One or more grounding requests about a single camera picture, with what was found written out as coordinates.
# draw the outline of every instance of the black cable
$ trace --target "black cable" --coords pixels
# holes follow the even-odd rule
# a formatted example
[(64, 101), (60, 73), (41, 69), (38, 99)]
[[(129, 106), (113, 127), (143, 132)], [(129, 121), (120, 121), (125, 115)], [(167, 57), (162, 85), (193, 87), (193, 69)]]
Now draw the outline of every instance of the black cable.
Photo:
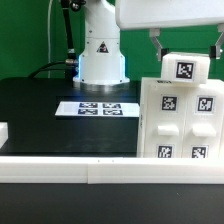
[(51, 62), (51, 63), (48, 63), (42, 67), (40, 67), (39, 69), (37, 69), (36, 71), (32, 72), (31, 74), (28, 75), (28, 78), (29, 79), (32, 79), (34, 78), (39, 72), (41, 72), (41, 70), (44, 70), (46, 68), (49, 68), (51, 66), (54, 66), (54, 65), (59, 65), (59, 64), (65, 64), (64, 61), (56, 61), (56, 62)]

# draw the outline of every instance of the white frame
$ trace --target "white frame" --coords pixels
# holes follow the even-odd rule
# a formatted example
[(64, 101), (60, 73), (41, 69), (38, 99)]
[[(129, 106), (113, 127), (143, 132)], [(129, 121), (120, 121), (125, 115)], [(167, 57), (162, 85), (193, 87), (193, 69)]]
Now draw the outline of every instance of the white frame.
[(224, 160), (1, 156), (0, 183), (224, 184)]

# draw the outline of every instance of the black tabletop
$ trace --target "black tabletop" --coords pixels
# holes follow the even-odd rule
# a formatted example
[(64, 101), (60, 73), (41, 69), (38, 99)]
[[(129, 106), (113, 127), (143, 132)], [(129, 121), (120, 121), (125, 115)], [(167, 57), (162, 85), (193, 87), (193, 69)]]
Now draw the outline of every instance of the black tabletop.
[(62, 79), (0, 81), (0, 122), (9, 139), (0, 155), (134, 157), (138, 118), (56, 117), (61, 101), (139, 103), (140, 83), (113, 92), (74, 89)]
[[(136, 118), (69, 118), (61, 100), (139, 102), (139, 84), (113, 93), (73, 89), (64, 80), (0, 82), (0, 155), (135, 156)], [(0, 184), (1, 224), (223, 224), (224, 186), (188, 184)]]

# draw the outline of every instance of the white cube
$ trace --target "white cube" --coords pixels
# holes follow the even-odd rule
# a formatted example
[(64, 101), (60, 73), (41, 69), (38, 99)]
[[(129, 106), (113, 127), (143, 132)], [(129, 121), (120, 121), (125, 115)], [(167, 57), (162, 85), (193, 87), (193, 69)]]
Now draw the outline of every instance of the white cube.
[(206, 54), (170, 53), (163, 57), (161, 79), (193, 84), (205, 84), (210, 58)]

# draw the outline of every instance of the white object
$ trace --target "white object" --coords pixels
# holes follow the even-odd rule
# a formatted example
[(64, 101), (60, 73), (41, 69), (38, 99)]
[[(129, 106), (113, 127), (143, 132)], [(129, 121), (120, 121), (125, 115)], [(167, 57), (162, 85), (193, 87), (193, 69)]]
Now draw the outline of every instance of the white object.
[(216, 130), (210, 124), (193, 125), (192, 132), (196, 137), (216, 137)]
[(137, 103), (60, 102), (56, 116), (139, 117)]
[(6, 122), (0, 122), (0, 149), (8, 139), (8, 124)]
[(224, 83), (142, 80), (138, 157), (218, 158)]
[(223, 8), (223, 0), (116, 0), (116, 21), (121, 29), (220, 24)]
[(182, 157), (218, 158), (223, 141), (224, 83), (208, 79), (207, 84), (190, 87), (187, 105)]
[(0, 183), (224, 184), (224, 160), (7, 156)]
[(106, 0), (87, 0), (85, 5), (85, 50), (79, 57), (75, 83), (116, 85), (129, 82), (125, 58), (120, 52), (120, 29), (115, 7)]
[(179, 83), (142, 79), (138, 157), (180, 158), (186, 117), (186, 88)]
[(161, 79), (206, 83), (210, 68), (210, 58), (205, 54), (170, 53), (163, 57)]
[(179, 129), (176, 125), (159, 125), (158, 135), (179, 136)]

